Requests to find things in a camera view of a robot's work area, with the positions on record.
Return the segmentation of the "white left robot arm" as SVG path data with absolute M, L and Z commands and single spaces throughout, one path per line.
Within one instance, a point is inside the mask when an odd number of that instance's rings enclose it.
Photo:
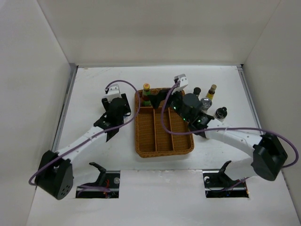
M 112 139 L 124 126 L 124 118 L 130 116 L 131 109 L 125 93 L 112 100 L 103 98 L 105 113 L 84 135 L 65 148 L 56 152 L 46 151 L 40 161 L 39 169 L 34 174 L 34 185 L 56 198 L 63 199 L 72 189 L 73 166 L 90 147 L 103 144 Z

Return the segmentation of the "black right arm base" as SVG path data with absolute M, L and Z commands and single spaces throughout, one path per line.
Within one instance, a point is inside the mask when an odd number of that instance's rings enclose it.
M 225 170 L 231 161 L 227 161 L 220 169 L 203 171 L 206 198 L 249 198 L 246 180 L 232 180 Z

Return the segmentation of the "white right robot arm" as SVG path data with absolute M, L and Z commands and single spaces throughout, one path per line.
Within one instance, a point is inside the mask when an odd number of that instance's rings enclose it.
M 172 108 L 188 124 L 189 131 L 203 138 L 220 141 L 230 145 L 249 157 L 240 162 L 227 161 L 218 174 L 218 181 L 223 186 L 230 186 L 235 179 L 260 176 L 267 181 L 274 181 L 287 159 L 287 153 L 278 136 L 272 132 L 251 133 L 252 128 L 235 129 L 205 113 L 205 107 L 211 101 L 199 99 L 198 95 L 170 92 L 163 89 L 158 94 L 148 96 L 153 108 L 161 103 Z

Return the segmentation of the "yellow-label cork-cap bottle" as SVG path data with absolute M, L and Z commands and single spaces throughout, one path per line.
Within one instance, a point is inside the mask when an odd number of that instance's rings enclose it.
M 217 86 L 215 84 L 213 84 L 211 86 L 211 88 L 208 90 L 206 98 L 212 100 L 215 95 L 216 88 L 217 88 Z

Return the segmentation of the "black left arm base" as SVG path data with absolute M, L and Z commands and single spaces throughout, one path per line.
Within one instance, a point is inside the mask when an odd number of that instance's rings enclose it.
M 99 174 L 92 182 L 84 183 L 76 189 L 75 198 L 78 199 L 117 199 L 119 198 L 120 171 L 108 171 L 95 162 L 90 162 Z

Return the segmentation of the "clear-top salt grinder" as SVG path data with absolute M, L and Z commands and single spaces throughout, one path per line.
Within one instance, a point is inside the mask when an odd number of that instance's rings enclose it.
M 200 99 L 200 102 L 202 104 L 201 110 L 204 112 L 206 112 L 212 106 L 212 100 L 207 97 Z

